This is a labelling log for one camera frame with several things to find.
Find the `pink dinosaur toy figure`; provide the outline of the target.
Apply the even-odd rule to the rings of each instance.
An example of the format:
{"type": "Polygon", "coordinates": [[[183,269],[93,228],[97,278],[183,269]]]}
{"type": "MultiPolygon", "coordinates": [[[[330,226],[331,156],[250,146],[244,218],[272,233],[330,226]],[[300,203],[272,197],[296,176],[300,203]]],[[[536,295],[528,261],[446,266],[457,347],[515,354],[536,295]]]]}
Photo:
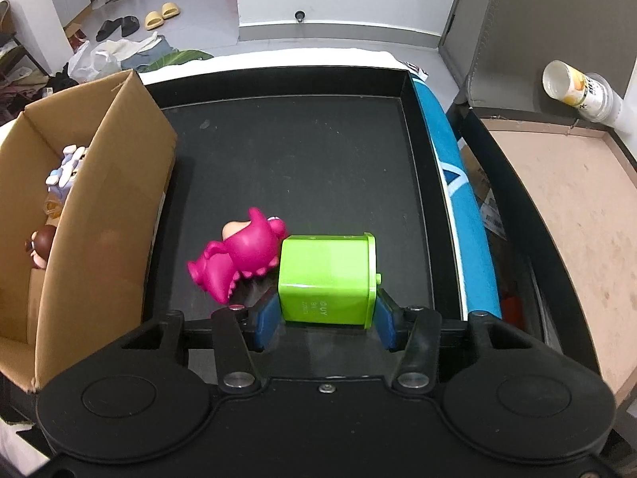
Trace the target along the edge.
{"type": "Polygon", "coordinates": [[[242,278],[263,277],[279,266],[284,239],[283,219],[249,208],[247,221],[230,221],[220,241],[210,241],[197,260],[187,262],[191,280],[216,302],[227,306],[242,278]]]}

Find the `green plastic square container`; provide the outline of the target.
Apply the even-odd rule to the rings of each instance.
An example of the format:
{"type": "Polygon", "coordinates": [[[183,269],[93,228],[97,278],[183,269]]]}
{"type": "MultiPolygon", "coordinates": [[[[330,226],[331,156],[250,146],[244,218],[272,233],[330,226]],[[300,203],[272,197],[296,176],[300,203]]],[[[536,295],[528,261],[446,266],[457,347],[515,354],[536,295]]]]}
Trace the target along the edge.
{"type": "Polygon", "coordinates": [[[373,234],[292,235],[282,243],[277,293],[285,321],[367,329],[381,283],[373,234]]]}

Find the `lavender cube character toy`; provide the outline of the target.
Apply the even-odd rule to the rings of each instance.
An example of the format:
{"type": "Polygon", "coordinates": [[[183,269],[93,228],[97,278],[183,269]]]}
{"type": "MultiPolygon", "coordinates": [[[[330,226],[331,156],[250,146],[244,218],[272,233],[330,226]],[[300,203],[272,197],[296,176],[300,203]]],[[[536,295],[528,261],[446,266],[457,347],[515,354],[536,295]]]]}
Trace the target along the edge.
{"type": "Polygon", "coordinates": [[[63,149],[61,165],[50,172],[45,180],[45,185],[50,193],[61,202],[65,202],[67,196],[77,179],[79,170],[88,154],[88,147],[69,145],[63,149]]]}

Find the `blue white cushion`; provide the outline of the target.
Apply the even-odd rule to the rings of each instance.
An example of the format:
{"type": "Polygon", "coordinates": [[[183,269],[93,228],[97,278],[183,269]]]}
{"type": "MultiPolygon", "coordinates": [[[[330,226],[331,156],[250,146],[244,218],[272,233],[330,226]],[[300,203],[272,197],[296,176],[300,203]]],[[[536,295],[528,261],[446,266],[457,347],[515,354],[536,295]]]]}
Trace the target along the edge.
{"type": "Polygon", "coordinates": [[[442,177],[459,277],[461,317],[483,311],[501,316],[486,229],[445,111],[425,81],[411,78],[442,177]]]}

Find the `brown-haired doll figurine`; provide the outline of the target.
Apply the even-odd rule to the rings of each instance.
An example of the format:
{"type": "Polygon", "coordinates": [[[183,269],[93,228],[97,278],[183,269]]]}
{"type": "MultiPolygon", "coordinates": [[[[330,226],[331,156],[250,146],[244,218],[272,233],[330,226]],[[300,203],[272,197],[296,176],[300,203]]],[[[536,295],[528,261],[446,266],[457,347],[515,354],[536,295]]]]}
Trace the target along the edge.
{"type": "Polygon", "coordinates": [[[29,254],[35,269],[47,269],[55,234],[55,225],[43,225],[42,228],[33,231],[25,242],[25,251],[29,254]]]}

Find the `cardboard box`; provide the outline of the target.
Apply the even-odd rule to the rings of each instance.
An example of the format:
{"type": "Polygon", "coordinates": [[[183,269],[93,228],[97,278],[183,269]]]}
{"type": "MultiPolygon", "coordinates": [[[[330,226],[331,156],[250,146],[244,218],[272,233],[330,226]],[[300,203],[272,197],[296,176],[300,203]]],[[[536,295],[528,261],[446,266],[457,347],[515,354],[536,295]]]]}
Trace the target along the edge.
{"type": "Polygon", "coordinates": [[[141,323],[154,230],[177,136],[133,71],[27,106],[1,145],[1,371],[27,393],[141,323]],[[47,267],[25,244],[47,220],[45,180],[88,151],[47,267]]]}

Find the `green cartoon cushion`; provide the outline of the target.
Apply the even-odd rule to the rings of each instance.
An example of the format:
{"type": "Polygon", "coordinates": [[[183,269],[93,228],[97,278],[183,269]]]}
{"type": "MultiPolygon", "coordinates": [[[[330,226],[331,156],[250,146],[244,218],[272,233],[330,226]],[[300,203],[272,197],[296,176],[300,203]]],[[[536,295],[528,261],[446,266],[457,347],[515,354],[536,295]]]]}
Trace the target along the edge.
{"type": "Polygon", "coordinates": [[[213,55],[199,50],[175,51],[156,59],[149,65],[140,66],[137,71],[139,73],[147,73],[168,66],[180,66],[193,61],[208,61],[208,59],[212,58],[213,55]]]}

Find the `white plastic bag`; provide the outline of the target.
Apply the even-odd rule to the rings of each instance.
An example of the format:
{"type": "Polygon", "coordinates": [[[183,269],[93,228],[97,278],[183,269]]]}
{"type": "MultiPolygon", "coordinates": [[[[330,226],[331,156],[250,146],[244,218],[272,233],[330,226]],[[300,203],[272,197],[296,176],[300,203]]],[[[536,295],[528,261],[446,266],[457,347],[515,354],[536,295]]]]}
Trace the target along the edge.
{"type": "Polygon", "coordinates": [[[86,41],[68,62],[68,76],[78,83],[92,82],[121,70],[121,63],[108,50],[86,41]]]}

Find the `grey folded panel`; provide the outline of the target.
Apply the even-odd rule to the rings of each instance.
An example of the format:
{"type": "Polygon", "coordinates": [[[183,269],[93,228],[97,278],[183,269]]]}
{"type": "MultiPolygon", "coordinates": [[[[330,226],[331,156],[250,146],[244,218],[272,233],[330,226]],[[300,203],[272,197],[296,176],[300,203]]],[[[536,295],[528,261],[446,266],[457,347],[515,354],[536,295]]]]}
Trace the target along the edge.
{"type": "Polygon", "coordinates": [[[440,55],[470,106],[568,124],[549,98],[552,61],[603,76],[625,94],[636,64],[636,0],[455,0],[440,55]]]}

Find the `left yellow slipper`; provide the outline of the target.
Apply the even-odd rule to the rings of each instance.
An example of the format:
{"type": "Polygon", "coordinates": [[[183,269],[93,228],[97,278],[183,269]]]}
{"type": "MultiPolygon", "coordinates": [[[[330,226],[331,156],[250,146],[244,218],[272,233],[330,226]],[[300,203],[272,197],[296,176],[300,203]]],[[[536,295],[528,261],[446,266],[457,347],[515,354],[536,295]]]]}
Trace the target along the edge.
{"type": "Polygon", "coordinates": [[[161,27],[164,24],[164,18],[162,14],[158,11],[151,11],[145,17],[145,28],[150,30],[155,30],[161,27]]]}

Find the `yellow slipper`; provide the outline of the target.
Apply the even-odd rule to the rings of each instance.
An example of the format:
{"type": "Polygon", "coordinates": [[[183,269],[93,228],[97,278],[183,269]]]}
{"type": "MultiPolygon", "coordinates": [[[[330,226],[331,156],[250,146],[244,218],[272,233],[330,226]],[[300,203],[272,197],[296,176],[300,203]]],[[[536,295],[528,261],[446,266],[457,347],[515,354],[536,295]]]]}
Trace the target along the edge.
{"type": "Polygon", "coordinates": [[[155,30],[161,27],[164,24],[164,18],[162,14],[158,11],[151,11],[145,17],[145,28],[150,30],[155,30]]]}
{"type": "Polygon", "coordinates": [[[174,2],[166,2],[162,5],[161,15],[164,21],[176,18],[180,14],[179,6],[174,2]]]}

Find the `right black slipper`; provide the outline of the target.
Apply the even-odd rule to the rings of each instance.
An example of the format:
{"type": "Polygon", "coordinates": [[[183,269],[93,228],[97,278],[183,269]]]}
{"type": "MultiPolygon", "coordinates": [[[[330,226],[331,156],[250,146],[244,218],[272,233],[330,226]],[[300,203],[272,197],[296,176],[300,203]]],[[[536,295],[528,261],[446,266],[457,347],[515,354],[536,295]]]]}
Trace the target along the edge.
{"type": "Polygon", "coordinates": [[[121,19],[121,36],[127,38],[139,29],[139,19],[134,15],[127,15],[121,19]]]}

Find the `black slipper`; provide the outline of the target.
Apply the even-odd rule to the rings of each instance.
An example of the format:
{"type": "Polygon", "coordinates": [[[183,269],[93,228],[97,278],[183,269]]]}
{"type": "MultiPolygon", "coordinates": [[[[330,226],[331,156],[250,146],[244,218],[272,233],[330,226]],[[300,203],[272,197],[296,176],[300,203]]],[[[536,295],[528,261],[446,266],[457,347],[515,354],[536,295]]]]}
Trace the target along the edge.
{"type": "Polygon", "coordinates": [[[98,29],[95,40],[97,42],[103,42],[109,38],[115,31],[117,31],[122,25],[122,18],[116,18],[115,20],[106,20],[98,29]]]}
{"type": "Polygon", "coordinates": [[[121,19],[121,36],[127,38],[139,29],[139,19],[134,15],[127,15],[121,19]]]}

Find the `right yellow slipper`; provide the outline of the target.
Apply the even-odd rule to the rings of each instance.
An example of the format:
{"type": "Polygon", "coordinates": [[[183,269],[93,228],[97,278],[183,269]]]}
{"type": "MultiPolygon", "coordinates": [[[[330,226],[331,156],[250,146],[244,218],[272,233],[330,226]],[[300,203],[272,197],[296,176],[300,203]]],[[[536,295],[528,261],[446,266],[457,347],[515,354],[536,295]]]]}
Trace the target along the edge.
{"type": "Polygon", "coordinates": [[[166,2],[162,5],[161,15],[164,21],[176,18],[180,14],[179,6],[174,2],[166,2]]]}

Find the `left black slipper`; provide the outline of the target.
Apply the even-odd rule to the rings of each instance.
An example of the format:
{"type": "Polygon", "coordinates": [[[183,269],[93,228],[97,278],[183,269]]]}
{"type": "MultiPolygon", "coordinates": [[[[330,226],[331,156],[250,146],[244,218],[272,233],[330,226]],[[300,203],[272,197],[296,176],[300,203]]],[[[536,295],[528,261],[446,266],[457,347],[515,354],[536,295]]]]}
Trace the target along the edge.
{"type": "Polygon", "coordinates": [[[103,42],[109,38],[115,31],[117,31],[122,25],[122,18],[116,18],[115,20],[106,20],[98,29],[95,40],[97,42],[103,42]]]}

